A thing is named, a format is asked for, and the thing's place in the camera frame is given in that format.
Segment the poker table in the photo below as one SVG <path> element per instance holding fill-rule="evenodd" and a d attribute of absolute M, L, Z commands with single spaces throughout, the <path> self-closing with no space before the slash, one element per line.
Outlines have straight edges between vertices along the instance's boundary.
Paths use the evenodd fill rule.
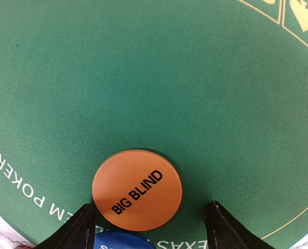
<path fill-rule="evenodd" d="M 0 1 L 0 215 L 40 243 L 128 149 L 181 179 L 176 215 L 137 233 L 156 248 L 205 248 L 211 200 L 275 248 L 300 240 L 308 0 Z"/>

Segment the blue disc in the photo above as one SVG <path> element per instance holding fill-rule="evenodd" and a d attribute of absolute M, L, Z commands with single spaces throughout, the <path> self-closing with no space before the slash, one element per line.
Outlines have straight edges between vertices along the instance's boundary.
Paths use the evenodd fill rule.
<path fill-rule="evenodd" d="M 155 249 L 146 239 L 127 232 L 101 232 L 95 236 L 94 249 Z"/>

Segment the yellow curved line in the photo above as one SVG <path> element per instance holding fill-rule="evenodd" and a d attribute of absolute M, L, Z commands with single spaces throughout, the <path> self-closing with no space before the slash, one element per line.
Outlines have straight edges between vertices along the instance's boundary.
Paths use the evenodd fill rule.
<path fill-rule="evenodd" d="M 308 210 L 308 207 L 304 209 L 303 212 L 301 212 L 299 215 L 297 215 L 295 218 L 293 218 L 291 221 L 289 221 L 287 224 L 281 226 L 280 228 L 276 229 L 275 231 L 271 232 L 270 234 L 266 235 L 265 237 L 262 237 L 262 240 L 267 239 L 268 237 L 270 237 L 271 235 L 281 231 L 283 228 L 289 226 L 292 222 L 294 222 L 296 219 L 298 219 L 300 216 L 302 216 L 306 211 Z"/>

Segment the white letter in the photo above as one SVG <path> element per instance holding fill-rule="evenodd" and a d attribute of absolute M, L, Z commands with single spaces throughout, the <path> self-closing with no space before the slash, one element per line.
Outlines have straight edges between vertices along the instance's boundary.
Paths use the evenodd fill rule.
<path fill-rule="evenodd" d="M 195 245 L 196 241 L 194 241 L 191 245 L 188 242 L 185 242 L 187 249 L 192 249 L 193 245 Z"/>
<path fill-rule="evenodd" d="M 159 242 L 157 243 L 157 246 L 158 246 L 159 248 L 162 248 L 162 249 L 168 249 L 168 248 L 166 248 L 165 246 L 161 245 L 162 243 L 169 244 L 169 242 L 167 242 L 167 241 L 159 241 Z"/>
<path fill-rule="evenodd" d="M 12 173 L 13 173 L 13 168 L 12 168 L 9 164 L 7 164 L 7 166 L 10 168 L 10 170 L 8 171 L 7 169 L 5 169 L 5 171 L 6 171 L 8 174 L 5 174 L 5 172 L 4 172 L 4 175 L 5 175 L 8 179 L 10 179 L 10 176 L 11 176 Z"/>
<path fill-rule="evenodd" d="M 43 196 L 41 199 L 38 198 L 38 197 L 35 197 L 35 198 L 34 198 L 35 204 L 36 204 L 37 206 L 39 206 L 40 208 L 42 208 L 44 201 L 45 201 L 45 196 Z"/>
<path fill-rule="evenodd" d="M 99 227 L 99 226 L 95 226 L 95 233 L 100 233 L 102 231 L 104 231 L 104 228 Z"/>
<path fill-rule="evenodd" d="M 4 159 L 3 161 L 2 161 L 2 154 L 0 154 L 0 170 L 2 170 L 3 169 L 3 167 L 4 167 L 4 165 L 5 165 L 5 162 L 6 162 L 6 160 Z"/>
<path fill-rule="evenodd" d="M 207 249 L 208 248 L 208 241 L 207 240 L 202 240 L 202 241 L 198 241 L 198 243 L 203 243 L 203 245 L 199 245 L 198 248 L 202 248 L 202 249 Z"/>
<path fill-rule="evenodd" d="M 184 244 L 184 242 L 181 242 L 181 244 L 179 244 L 179 245 L 175 245 L 174 242 L 171 242 L 171 246 L 172 246 L 173 249 L 180 249 L 183 244 Z"/>
<path fill-rule="evenodd" d="M 16 171 L 14 171 L 14 176 L 15 176 L 15 181 L 13 181 L 11 183 L 17 183 L 18 184 L 17 188 L 19 189 L 23 179 L 22 179 L 22 177 L 20 177 L 20 180 L 18 180 L 18 175 L 17 175 Z"/>
<path fill-rule="evenodd" d="M 28 186 L 28 187 L 30 188 L 30 191 L 31 191 L 31 192 L 30 192 L 30 195 L 27 195 L 27 194 L 25 193 L 25 188 L 26 188 L 26 186 Z M 23 186 L 22 186 L 22 193 L 23 193 L 24 196 L 26 196 L 27 198 L 32 198 L 33 195 L 34 195 L 33 187 L 30 186 L 28 183 L 23 184 Z"/>
<path fill-rule="evenodd" d="M 62 216 L 64 215 L 65 210 L 63 209 L 63 210 L 61 211 L 61 213 L 60 213 L 59 208 L 56 208 L 55 210 L 53 210 L 54 208 L 55 208 L 55 204 L 52 203 L 51 209 L 50 209 L 50 215 L 52 215 L 52 214 L 54 214 L 55 212 L 57 212 L 57 214 L 58 214 L 58 220 L 62 220 Z"/>
<path fill-rule="evenodd" d="M 67 217 L 66 219 L 69 220 L 69 219 L 73 216 L 73 214 L 71 214 L 71 213 L 69 213 L 69 212 L 67 212 L 67 214 L 68 214 L 70 217 Z"/>

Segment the big blind button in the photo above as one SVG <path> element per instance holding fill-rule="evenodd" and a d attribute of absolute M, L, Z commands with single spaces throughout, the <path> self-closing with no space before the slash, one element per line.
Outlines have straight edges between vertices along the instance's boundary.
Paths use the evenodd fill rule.
<path fill-rule="evenodd" d="M 126 150 L 99 167 L 92 196 L 98 210 L 112 224 L 131 231 L 148 231 L 175 215 L 182 186 L 165 158 L 146 150 Z"/>

